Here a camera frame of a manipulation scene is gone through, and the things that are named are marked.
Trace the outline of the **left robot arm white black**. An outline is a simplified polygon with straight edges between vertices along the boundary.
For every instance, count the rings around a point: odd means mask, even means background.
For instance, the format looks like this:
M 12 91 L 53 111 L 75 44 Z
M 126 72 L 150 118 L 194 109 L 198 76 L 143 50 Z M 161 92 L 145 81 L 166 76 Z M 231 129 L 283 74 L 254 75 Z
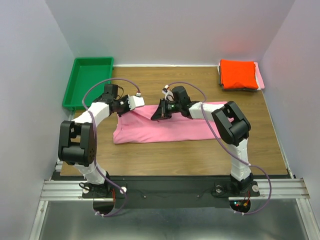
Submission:
M 117 84 L 105 84 L 103 93 L 85 106 L 85 112 L 60 125 L 58 158 L 86 179 L 86 183 L 79 184 L 84 194 L 104 198 L 114 192 L 109 173 L 97 162 L 97 126 L 113 113 L 120 117 L 134 110 L 136 100 L 140 100 L 139 96 L 119 96 L 119 88 Z

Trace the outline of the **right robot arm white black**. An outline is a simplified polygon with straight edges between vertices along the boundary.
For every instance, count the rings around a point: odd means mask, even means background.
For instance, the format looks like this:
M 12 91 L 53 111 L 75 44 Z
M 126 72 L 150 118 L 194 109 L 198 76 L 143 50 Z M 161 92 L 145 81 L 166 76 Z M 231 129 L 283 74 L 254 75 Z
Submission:
M 234 195 L 242 195 L 249 189 L 253 182 L 253 174 L 248 160 L 248 138 L 251 124 L 240 110 L 238 105 L 229 101 L 218 109 L 213 105 L 200 101 L 192 101 L 183 86 L 169 89 L 166 85 L 162 89 L 164 98 L 151 116 L 152 121 L 167 120 L 174 113 L 180 113 L 183 117 L 193 120 L 203 119 L 213 135 L 217 134 L 211 126 L 213 122 L 217 128 L 220 139 L 228 147 L 224 149 L 231 156 L 231 172 L 229 190 Z

